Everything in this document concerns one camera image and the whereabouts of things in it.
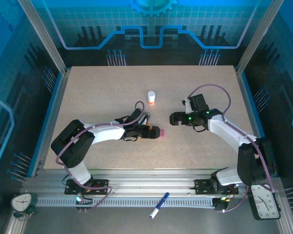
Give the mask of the aluminium front beam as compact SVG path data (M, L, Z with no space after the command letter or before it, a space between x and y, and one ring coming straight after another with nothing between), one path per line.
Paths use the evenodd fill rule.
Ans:
M107 179L112 197L159 197L169 192L174 197L193 197L191 189L196 179L209 179L214 170L154 169L154 170L91 170L94 179ZM64 195L64 170L41 170L25 179L21 192L40 196Z

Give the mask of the blue white marker pen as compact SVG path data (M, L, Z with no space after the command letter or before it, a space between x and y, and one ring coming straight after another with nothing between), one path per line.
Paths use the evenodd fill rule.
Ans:
M158 204L155 206L155 208L153 209L153 211L149 215L149 217L151 219L153 219L158 214L159 210L161 209L163 204L166 202L166 200L168 199L169 195L170 195L170 193L165 193L165 195L160 199Z

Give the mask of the black controller module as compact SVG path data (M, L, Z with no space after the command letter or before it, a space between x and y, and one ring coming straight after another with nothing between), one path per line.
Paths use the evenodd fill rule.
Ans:
M230 200L231 199L229 197L213 198L212 204L214 206L214 210L217 212L223 212L223 210L228 208Z
M85 205L92 205L93 200L91 198L85 197L82 193L78 193L75 197L75 208L81 212L87 210L87 208L83 208Z

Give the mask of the black rectangular clock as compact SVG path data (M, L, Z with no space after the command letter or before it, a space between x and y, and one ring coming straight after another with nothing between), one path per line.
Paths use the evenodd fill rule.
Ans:
M248 192L252 215L258 221L279 219L281 217L275 195L267 188L270 189L270 185L264 184L261 186L255 184L251 185Z

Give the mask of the round white green clock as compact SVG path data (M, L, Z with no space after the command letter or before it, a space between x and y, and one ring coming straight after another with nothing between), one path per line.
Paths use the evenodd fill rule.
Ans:
M36 209L38 196L33 193L24 193L12 198L10 205L15 218L31 215Z

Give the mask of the aluminium side rail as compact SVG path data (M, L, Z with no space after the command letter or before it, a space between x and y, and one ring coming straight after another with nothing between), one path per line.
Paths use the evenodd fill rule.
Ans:
M256 148L251 143L244 143L238 151L238 172L242 173L242 176L248 179L248 185L259 183L267 179L266 172L264 170L265 167L267 167L271 178L278 178L278 167L272 144L269 139L265 137L245 74L238 77L238 82L247 107L253 134L256 135L255 143L262 153L265 162L265 164L262 163Z
M59 74L57 77L57 81L42 124L38 142L34 150L29 169L27 171L27 177L35 176L41 159L47 156L70 71L71 68L68 68L65 75Z

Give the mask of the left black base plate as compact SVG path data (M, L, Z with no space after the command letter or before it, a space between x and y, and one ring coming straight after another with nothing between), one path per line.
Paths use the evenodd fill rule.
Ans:
M106 195L108 192L108 180L107 179L92 179L86 183L87 187L93 187L94 190L85 189L79 186L73 179L66 181L64 194L65 195Z

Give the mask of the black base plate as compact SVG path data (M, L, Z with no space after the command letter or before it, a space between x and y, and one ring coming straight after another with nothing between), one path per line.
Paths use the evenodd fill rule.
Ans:
M221 185L213 179L196 179L194 187L196 195L238 195L239 190L233 184Z
M108 180L107 179L92 179L86 183L87 187L93 187L94 190L85 189L79 186L73 179L66 181L64 194L65 195L106 195L108 192Z

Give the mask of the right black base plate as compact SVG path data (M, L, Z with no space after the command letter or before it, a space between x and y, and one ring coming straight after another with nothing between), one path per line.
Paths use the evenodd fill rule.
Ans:
M233 184L221 185L213 179L196 179L194 187L196 195L238 195L239 190Z

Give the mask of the aluminium frame post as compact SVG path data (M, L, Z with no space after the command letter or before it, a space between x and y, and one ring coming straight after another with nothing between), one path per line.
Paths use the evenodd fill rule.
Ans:
M268 6L264 16L262 17L257 29L255 30L248 46L246 47L238 65L236 67L236 74L238 76L242 76L242 73L244 72L250 59L252 58L253 54L255 53L261 40L263 39L263 37L267 33L268 28L270 27L273 19L275 18L276 14L279 11L283 2L284 2L284 0L271 0L270 5Z
M43 43L45 49L47 50L49 56L51 57L52 61L54 62L55 66L57 67L59 73L62 76L65 76L67 73L66 65L57 50L54 42L50 34L48 33L45 25L43 24L36 8L32 4L31 0L17 0L20 6L22 7L24 13L26 14L27 18L29 19L31 25L35 29L38 37L40 38L41 42Z

